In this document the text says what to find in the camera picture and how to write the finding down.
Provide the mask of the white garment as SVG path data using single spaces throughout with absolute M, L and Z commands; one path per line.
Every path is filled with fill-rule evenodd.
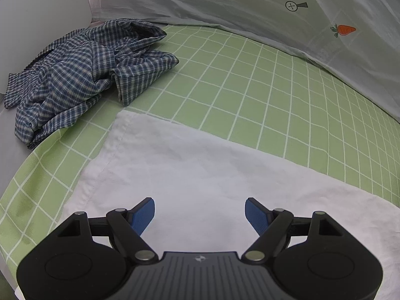
M 108 212 L 146 197 L 155 263 L 111 245 Z M 242 260 L 255 198 L 293 214 L 286 249 Z M 288 160 L 145 114 L 120 112 L 56 229 L 20 262 L 25 299 L 398 299 L 399 208 Z

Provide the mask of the blue plaid shirt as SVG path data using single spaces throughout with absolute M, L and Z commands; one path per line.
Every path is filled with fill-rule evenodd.
M 16 109 L 15 136 L 35 149 L 73 126 L 110 88 L 129 106 L 178 64 L 172 53 L 155 49 L 166 35 L 149 22 L 120 18 L 49 44 L 22 72 L 8 76 L 4 106 Z

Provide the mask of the grey carrot print quilt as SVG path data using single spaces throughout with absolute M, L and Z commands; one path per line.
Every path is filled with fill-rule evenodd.
M 96 20 L 206 25 L 327 69 L 399 116 L 399 0 L 89 0 Z

